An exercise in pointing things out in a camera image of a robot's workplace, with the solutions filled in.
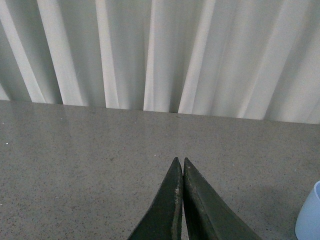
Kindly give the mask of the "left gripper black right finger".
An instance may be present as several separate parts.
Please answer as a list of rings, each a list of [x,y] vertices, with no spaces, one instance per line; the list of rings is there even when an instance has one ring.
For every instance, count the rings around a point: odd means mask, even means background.
[[[190,240],[259,240],[188,158],[183,168],[183,204]]]

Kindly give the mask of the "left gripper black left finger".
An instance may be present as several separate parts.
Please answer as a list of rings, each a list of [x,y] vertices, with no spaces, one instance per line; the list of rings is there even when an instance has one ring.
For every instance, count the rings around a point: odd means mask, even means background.
[[[175,157],[146,214],[128,237],[130,240],[180,240],[184,180]]]

